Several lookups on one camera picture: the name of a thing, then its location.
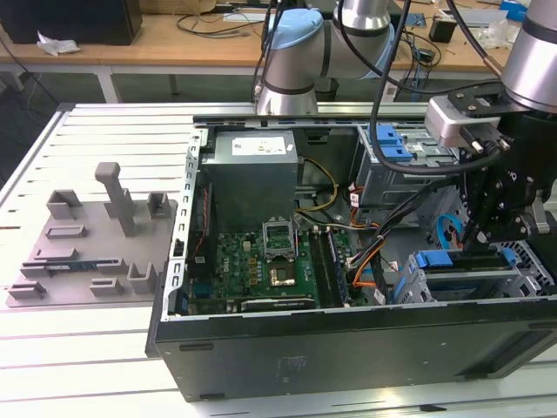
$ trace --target blue cable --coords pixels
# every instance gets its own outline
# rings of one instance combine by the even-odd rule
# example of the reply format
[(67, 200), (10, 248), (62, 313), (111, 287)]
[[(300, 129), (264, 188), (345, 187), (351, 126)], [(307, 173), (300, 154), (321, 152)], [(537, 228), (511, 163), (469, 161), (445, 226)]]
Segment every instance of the blue cable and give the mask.
[(439, 243), (441, 244), (441, 247), (444, 250), (448, 250), (451, 248), (451, 246), (449, 245), (448, 241), (445, 238), (445, 228), (443, 227), (443, 221), (445, 219), (448, 219), (451, 222), (453, 222), (457, 233), (462, 233), (463, 225), (460, 219), (458, 219), (454, 215), (451, 215), (450, 213), (439, 215), (439, 217), (437, 218), (437, 238), (439, 239)]

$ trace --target wooden table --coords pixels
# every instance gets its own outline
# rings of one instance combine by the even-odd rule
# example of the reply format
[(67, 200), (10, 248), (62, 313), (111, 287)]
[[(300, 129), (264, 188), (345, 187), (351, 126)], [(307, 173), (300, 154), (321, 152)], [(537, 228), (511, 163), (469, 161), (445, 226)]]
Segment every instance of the wooden table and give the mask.
[[(460, 0), (474, 8), (485, 8), (484, 3), (476, 0)], [(413, 3), (412, 12), (424, 13), (431, 17), (435, 9), (432, 5)], [(11, 51), (34, 72), (68, 72), (96, 74), (107, 103), (117, 103), (120, 96), (112, 81), (113, 74), (170, 74), (172, 92), (177, 92), (177, 74), (208, 75), (251, 75), (260, 54), (260, 39), (250, 28), (244, 28), (245, 37), (233, 39), (209, 39), (185, 33), (176, 27), (176, 17), (170, 15), (144, 15), (142, 30), (132, 45), (109, 46), (84, 44), (80, 52), (53, 57), (41, 51), (34, 44), (15, 45), (3, 32), (0, 36), (6, 41)], [(431, 19), (427, 19), (427, 28), (414, 28), (415, 33), (427, 37)], [(193, 18), (185, 22), (187, 27), (193, 25)], [(238, 23), (199, 22), (196, 30), (220, 30), (236, 26)], [(260, 33), (262, 24), (253, 29)], [(419, 47), (427, 47), (425, 41), (417, 40)], [(440, 64), (435, 67), (430, 78), (481, 79), (491, 77), (491, 73), (481, 63), (473, 48), (467, 44), (464, 35), (457, 29), (450, 44), (437, 44), (442, 51)], [(509, 50), (490, 50), (501, 64), (507, 61)], [(398, 59), (393, 64), (391, 76), (402, 79), (410, 68), (411, 55), (408, 47), (399, 48)], [(0, 72), (6, 79), (10, 73), (20, 71), (10, 55), (0, 48)], [(18, 79), (12, 78), (14, 85)]]

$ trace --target table leg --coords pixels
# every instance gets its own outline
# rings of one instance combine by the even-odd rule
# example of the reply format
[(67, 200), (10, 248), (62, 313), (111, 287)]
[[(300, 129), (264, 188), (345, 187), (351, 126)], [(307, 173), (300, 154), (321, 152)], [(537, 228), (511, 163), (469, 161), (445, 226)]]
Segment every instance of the table leg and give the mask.
[(9, 85), (12, 89), (17, 92), (23, 91), (25, 88), (23, 83), (19, 79), (19, 75), (16, 72), (0, 72), (0, 78)]
[(98, 82), (101, 84), (101, 89), (103, 90), (104, 101), (106, 101), (106, 103), (121, 103), (122, 98), (114, 84), (114, 80), (112, 80), (111, 72), (107, 70), (99, 71), (97, 77)]
[(178, 88), (178, 78), (176, 74), (169, 74), (168, 81), (171, 83), (171, 93), (172, 96), (177, 96), (180, 94), (180, 90)]

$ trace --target black computer case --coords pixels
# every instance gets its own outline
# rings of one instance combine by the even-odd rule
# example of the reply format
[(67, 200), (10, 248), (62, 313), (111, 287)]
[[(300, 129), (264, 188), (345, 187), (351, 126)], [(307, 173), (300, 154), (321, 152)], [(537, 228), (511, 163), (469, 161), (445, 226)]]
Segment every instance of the black computer case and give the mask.
[(142, 23), (138, 0), (0, 0), (2, 26), (14, 44), (37, 31), (78, 44), (129, 45)]

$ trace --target aluminum profile table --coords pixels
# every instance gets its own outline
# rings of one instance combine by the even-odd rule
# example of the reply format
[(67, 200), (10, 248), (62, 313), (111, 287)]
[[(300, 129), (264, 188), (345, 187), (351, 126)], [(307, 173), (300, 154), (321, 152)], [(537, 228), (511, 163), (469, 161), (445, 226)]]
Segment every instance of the aluminum profile table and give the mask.
[[(370, 106), (323, 104), (320, 110), (366, 114)], [(424, 112), (422, 104), (381, 108), (385, 116)], [(556, 347), (497, 381), (190, 404), (165, 364), (144, 354), (150, 306), (5, 306), (6, 288), (48, 218), (44, 202), (51, 190), (72, 187), (83, 201), (104, 200), (92, 173), (99, 161), (117, 161), (133, 198), (144, 199), (150, 190), (176, 198), (192, 144), (192, 116), (215, 113), (250, 114), (252, 107), (80, 104), (48, 123), (0, 192), (0, 416), (555, 416)], [(370, 355), (380, 354), (370, 347)], [(441, 410), (426, 412), (431, 405)]]

